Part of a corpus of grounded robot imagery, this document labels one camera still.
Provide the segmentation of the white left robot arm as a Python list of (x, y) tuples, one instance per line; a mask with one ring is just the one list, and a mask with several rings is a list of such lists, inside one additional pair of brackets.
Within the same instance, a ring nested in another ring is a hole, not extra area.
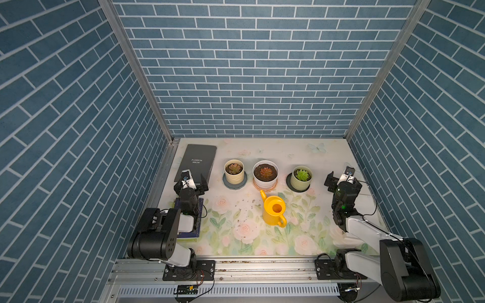
[(179, 207), (161, 210), (147, 208), (142, 214), (127, 247), (131, 259), (161, 261), (181, 270), (196, 270), (197, 257), (193, 249), (177, 243), (180, 233), (193, 232), (202, 219), (200, 196), (208, 191), (205, 178), (191, 185), (181, 178), (174, 189), (179, 196)]

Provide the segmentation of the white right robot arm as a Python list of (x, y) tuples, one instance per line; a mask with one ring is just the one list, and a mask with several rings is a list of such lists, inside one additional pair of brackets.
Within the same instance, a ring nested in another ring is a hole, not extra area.
[(424, 244), (384, 231), (355, 208), (362, 184), (347, 167), (341, 177), (327, 175), (324, 185), (332, 197), (333, 220), (341, 231), (365, 242), (378, 252), (340, 249), (334, 258), (322, 253), (314, 261), (318, 280), (371, 279), (383, 286), (396, 302), (438, 299), (441, 288)]

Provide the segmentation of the yellow watering can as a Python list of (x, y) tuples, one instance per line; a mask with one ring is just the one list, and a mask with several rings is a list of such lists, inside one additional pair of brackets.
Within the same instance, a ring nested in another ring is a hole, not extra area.
[(266, 224), (271, 226), (279, 226), (285, 228), (287, 226), (287, 219), (284, 216), (286, 205), (279, 196), (267, 196), (263, 190), (260, 190), (261, 198), (263, 199), (263, 220)]

